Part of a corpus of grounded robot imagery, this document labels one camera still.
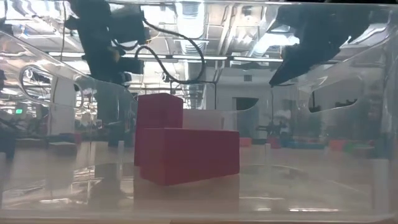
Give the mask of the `orange square brick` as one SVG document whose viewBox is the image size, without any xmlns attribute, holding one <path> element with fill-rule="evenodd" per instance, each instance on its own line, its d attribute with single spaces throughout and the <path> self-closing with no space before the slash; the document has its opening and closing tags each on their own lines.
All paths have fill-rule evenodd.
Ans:
<svg viewBox="0 0 398 224">
<path fill-rule="evenodd" d="M 346 140 L 332 139 L 329 141 L 329 148 L 332 151 L 343 151 L 345 144 L 346 144 Z"/>
</svg>

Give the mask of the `red L-shaped block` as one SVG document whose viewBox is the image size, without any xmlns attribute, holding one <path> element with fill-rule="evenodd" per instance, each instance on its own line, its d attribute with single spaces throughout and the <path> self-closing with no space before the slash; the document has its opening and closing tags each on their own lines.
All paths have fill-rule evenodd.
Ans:
<svg viewBox="0 0 398 224">
<path fill-rule="evenodd" d="M 239 133 L 220 124 L 209 111 L 185 110 L 179 97 L 139 96 L 134 164 L 140 177 L 168 186 L 238 174 Z"/>
</svg>

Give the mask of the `clear plastic bin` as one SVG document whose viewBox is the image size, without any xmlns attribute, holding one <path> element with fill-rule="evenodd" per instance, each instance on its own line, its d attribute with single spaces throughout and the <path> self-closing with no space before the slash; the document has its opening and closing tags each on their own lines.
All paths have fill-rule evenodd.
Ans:
<svg viewBox="0 0 398 224">
<path fill-rule="evenodd" d="M 398 0 L 106 0 L 140 12 L 146 42 L 118 43 L 117 85 L 91 77 L 67 0 L 0 0 L 0 223 L 398 224 Z M 281 6 L 371 8 L 332 59 L 270 79 L 294 29 Z M 162 186 L 134 164 L 141 95 L 179 97 L 251 138 L 238 174 Z M 290 142 L 272 149 L 278 110 Z M 329 141 L 358 142 L 355 154 Z"/>
</svg>

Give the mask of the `person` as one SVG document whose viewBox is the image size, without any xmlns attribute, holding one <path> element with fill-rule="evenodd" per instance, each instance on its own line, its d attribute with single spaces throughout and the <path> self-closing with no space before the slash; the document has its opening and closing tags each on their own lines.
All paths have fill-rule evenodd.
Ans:
<svg viewBox="0 0 398 224">
<path fill-rule="evenodd" d="M 280 126 L 280 144 L 282 147 L 287 147 L 291 140 L 290 122 L 292 118 L 291 110 L 282 109 L 274 114 L 274 118 L 279 122 Z"/>
</svg>

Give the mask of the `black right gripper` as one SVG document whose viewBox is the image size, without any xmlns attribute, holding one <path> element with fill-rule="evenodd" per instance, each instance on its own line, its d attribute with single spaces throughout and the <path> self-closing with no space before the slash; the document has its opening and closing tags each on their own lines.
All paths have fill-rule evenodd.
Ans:
<svg viewBox="0 0 398 224">
<path fill-rule="evenodd" d="M 370 25 L 371 8 L 359 4 L 281 6 L 276 21 L 294 29 L 299 43 L 288 46 L 283 61 L 269 81 L 280 85 L 332 59 L 345 42 L 358 38 Z"/>
</svg>

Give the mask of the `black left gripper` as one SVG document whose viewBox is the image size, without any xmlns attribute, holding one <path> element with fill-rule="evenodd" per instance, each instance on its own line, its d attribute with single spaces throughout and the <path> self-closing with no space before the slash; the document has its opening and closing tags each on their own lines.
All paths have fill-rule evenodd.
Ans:
<svg viewBox="0 0 398 224">
<path fill-rule="evenodd" d="M 67 0 L 75 16 L 67 20 L 67 28 L 76 30 L 88 61 L 91 77 L 102 82 L 122 85 L 124 78 L 115 61 L 120 51 L 112 46 L 108 29 L 111 10 L 106 0 Z"/>
</svg>

